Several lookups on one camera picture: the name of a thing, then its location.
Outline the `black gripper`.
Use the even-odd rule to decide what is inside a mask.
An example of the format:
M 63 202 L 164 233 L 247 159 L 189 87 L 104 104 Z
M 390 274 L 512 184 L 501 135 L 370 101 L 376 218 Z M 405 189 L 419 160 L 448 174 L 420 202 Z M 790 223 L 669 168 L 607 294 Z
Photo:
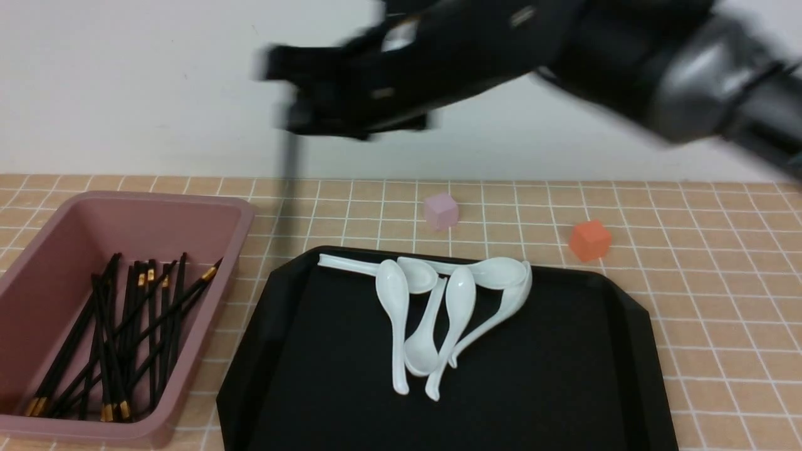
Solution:
M 552 63 L 583 1 L 387 1 L 382 20 L 323 48 L 272 44 L 257 78 L 294 88 L 284 129 L 369 140 Z

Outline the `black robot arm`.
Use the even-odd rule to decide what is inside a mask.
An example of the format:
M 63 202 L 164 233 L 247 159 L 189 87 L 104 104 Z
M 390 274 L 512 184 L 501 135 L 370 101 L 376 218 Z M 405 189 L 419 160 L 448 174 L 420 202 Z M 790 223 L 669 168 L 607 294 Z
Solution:
M 367 141 L 536 75 L 673 145 L 717 138 L 800 179 L 800 63 L 713 1 L 386 1 L 338 46 L 275 44 L 283 129 Z

